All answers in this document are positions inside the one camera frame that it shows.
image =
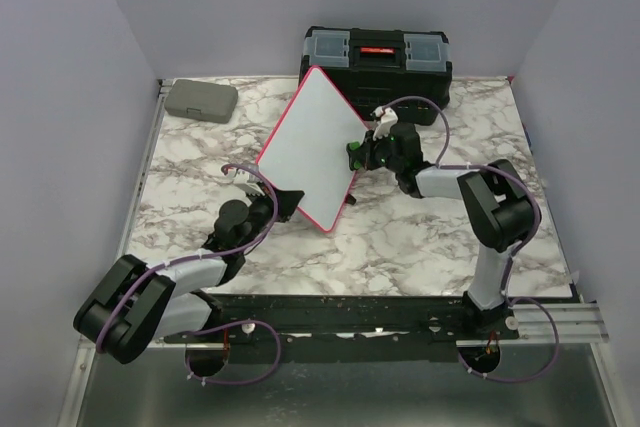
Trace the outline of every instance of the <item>marble table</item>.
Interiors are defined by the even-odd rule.
[[[243,198],[227,185],[220,166],[255,160],[297,87],[293,77],[199,80],[235,86],[238,106],[226,125],[164,115],[128,249],[148,262],[192,253],[213,230],[222,203]],[[444,163],[507,158],[541,203],[541,228],[516,260],[510,294],[570,296],[509,83],[457,79],[445,112],[452,138]],[[425,158],[433,160],[444,140],[443,123],[439,119],[418,130]],[[468,288],[478,241],[462,202],[410,198],[383,170],[360,174],[352,193],[357,204],[346,206],[332,233],[319,231],[299,214],[276,224],[237,277],[211,291],[461,295]]]

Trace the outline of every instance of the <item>toolbox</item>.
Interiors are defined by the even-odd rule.
[[[449,103],[453,66],[443,32],[330,29],[311,27],[305,35],[302,81],[317,65],[364,120],[376,107],[407,95],[427,97],[440,108]],[[424,102],[394,107],[401,122],[431,125],[437,112]]]

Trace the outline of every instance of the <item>bolt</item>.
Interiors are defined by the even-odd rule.
[[[509,316],[504,319],[504,325],[506,325],[509,330],[518,330],[518,319],[513,316]]]

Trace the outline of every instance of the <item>whiteboard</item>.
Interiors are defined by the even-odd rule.
[[[319,67],[300,83],[257,159],[280,190],[303,190],[298,210],[322,231],[334,229],[355,173],[347,144],[367,127]]]

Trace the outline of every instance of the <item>gray case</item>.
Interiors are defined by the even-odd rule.
[[[238,91],[230,85],[194,80],[176,80],[164,101],[171,115],[226,124],[238,102]]]

